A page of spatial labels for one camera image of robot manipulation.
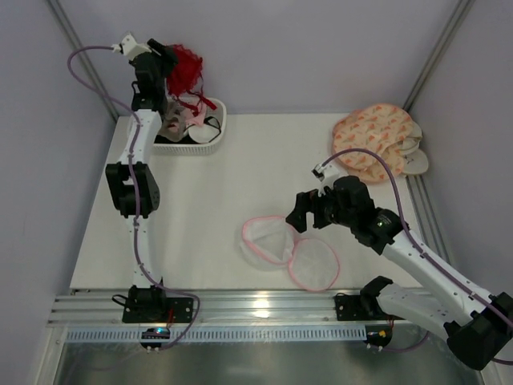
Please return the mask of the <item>red lace bra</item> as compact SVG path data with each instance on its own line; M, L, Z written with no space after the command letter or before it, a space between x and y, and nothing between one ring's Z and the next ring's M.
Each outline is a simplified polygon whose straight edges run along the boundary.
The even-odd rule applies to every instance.
M166 78L168 94L193 116L198 116L203 106L216 110L217 106L204 96L203 58L181 44L172 44L168 48L177 59Z

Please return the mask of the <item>white mesh laundry bag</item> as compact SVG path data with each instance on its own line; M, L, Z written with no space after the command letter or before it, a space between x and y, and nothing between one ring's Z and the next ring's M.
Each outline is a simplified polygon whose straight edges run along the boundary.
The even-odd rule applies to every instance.
M241 228L240 250L253 268L285 270L300 289L321 292L333 287L341 272L333 248L316 238L301 237L280 216L255 217Z

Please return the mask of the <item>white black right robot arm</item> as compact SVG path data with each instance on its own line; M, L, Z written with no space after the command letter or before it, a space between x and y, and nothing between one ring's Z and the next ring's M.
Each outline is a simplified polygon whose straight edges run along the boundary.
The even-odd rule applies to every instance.
M411 275L434 297L430 302L408 294L389 278L377 277L361 291L370 309L410 321L446 341L467 367L481 371L512 339L512 297L492 294L474 284L421 242L401 213L377 207L366 185L355 176L331 187L299 192L289 225L307 230L345 226L361 244Z

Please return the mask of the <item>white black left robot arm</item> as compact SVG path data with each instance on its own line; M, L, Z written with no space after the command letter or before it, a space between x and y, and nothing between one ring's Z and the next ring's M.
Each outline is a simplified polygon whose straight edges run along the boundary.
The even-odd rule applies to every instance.
M139 43L132 34L126 34L112 49L135 70L127 144L119 159L105 168L115 209L129 227L135 258L132 285L122 302L123 321L164 322L169 307L151 239L151 219L160 206L160 189L149 163L167 108L165 79L177 59L170 48L154 39Z

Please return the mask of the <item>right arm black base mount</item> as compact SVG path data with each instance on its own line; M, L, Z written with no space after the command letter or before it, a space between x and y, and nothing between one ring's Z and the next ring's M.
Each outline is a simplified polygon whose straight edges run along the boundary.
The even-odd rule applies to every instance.
M338 321L392 321L402 318L385 313L373 299L363 299L361 295L338 293L333 297Z

